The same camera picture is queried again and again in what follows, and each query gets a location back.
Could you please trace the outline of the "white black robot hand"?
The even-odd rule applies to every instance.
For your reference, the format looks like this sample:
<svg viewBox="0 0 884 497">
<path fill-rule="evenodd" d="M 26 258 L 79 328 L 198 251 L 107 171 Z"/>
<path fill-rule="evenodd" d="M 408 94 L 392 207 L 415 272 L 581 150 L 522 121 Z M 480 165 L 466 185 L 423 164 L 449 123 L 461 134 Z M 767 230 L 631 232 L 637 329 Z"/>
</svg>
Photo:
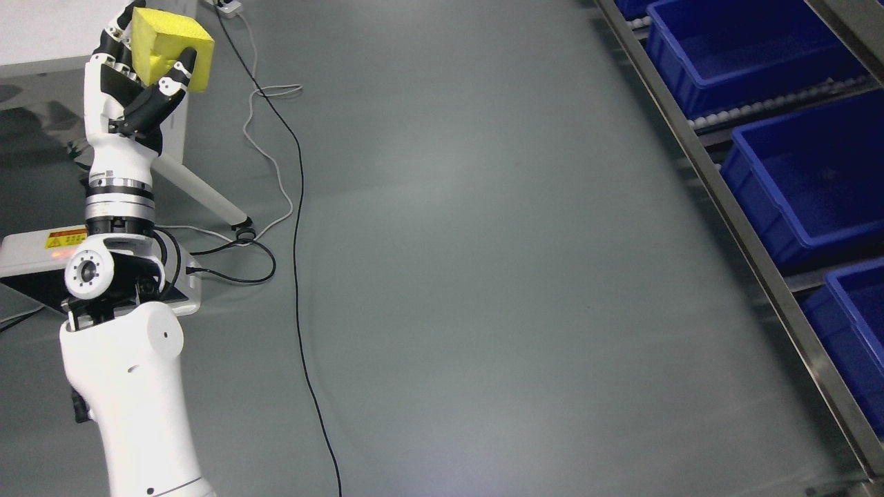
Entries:
<svg viewBox="0 0 884 497">
<path fill-rule="evenodd" d="M 164 76 L 144 85 L 133 69 L 129 29 L 138 7 L 130 1 L 117 13 L 84 66 L 86 141 L 94 151 L 89 182 L 151 182 L 163 139 L 149 135 L 177 109 L 193 78 L 197 50 L 187 47 Z"/>
</svg>

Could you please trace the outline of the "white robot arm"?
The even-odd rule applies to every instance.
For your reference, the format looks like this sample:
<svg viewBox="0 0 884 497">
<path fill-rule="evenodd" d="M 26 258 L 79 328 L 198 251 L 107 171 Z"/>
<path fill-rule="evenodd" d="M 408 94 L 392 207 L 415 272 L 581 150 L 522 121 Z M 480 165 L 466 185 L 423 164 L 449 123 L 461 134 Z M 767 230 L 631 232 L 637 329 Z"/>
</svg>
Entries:
<svg viewBox="0 0 884 497">
<path fill-rule="evenodd" d="M 186 412 L 184 334 L 164 302 L 154 253 L 151 167 L 161 123 L 186 97 L 197 53 L 184 48 L 157 82 L 133 69 L 133 1 L 108 22 L 84 67 L 86 238 L 64 269 L 59 330 L 78 421 L 97 424 L 113 496 L 214 496 Z"/>
</svg>

